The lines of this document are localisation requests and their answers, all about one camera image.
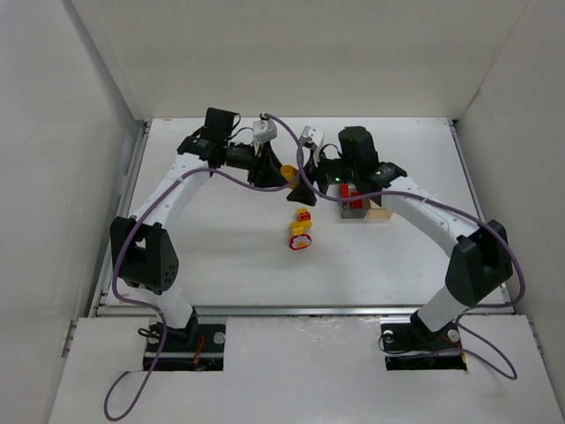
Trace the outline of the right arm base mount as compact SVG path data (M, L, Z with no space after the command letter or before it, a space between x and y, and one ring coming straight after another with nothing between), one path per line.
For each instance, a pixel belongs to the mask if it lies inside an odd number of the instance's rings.
M410 322L383 322L379 347L387 371L466 371L461 336L451 322L436 333L417 335Z

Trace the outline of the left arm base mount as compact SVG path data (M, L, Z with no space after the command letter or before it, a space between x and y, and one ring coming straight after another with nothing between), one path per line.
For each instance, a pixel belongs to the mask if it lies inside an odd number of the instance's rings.
M226 325L224 322L199 323L194 336L168 329L155 371L223 371Z

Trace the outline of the yellow peacock lego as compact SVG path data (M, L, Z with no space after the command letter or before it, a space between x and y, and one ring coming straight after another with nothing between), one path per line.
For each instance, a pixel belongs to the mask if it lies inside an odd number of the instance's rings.
M294 166L289 164L283 165L280 168L280 172L287 182L292 181L299 175L298 170Z

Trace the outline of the yellow square lego brick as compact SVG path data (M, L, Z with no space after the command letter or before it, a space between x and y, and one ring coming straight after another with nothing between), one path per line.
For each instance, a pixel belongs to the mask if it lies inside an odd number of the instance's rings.
M312 227L311 220L295 221L290 224L290 234L292 237L306 234Z

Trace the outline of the small red lego brick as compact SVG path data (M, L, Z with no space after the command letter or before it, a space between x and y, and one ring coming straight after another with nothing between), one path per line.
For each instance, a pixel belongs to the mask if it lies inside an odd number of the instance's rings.
M309 212L301 215L297 215L298 222L309 221L310 219L311 219L311 214Z

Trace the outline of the red L-shaped lego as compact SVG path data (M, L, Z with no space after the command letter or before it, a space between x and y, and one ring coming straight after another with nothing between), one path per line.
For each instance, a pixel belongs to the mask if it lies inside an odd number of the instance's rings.
M360 195L360 192L357 188L350 183L347 184L340 184L339 185L339 194L344 201L341 202L341 209L344 212L351 212L351 211L363 211L365 209L364 203L362 200L354 200L352 201L351 198L357 197Z

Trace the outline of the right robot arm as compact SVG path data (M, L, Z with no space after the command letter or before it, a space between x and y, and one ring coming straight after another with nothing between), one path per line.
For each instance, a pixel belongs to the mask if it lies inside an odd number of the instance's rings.
M362 198L404 218L447 255L444 285L411 317L417 332L439 332L518 269L503 225L484 223L434 200L404 169L380 160L373 136L363 126L348 126L338 133L341 149L334 159L325 157L323 136L310 126L294 141L300 186L310 197L326 198L329 186L352 184Z

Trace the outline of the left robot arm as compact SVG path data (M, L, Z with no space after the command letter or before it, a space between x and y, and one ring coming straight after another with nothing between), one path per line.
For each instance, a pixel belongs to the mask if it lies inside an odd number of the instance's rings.
M270 146L275 123L265 117L252 125L252 144L234 142L236 113L210 108L204 124L177 148L168 173L129 217L110 226L111 289L118 281L137 290L137 305L149 307L172 329L185 328L193 307L177 282L179 259L171 240L177 222L193 195L222 166L247 170L246 187L270 192L287 185Z

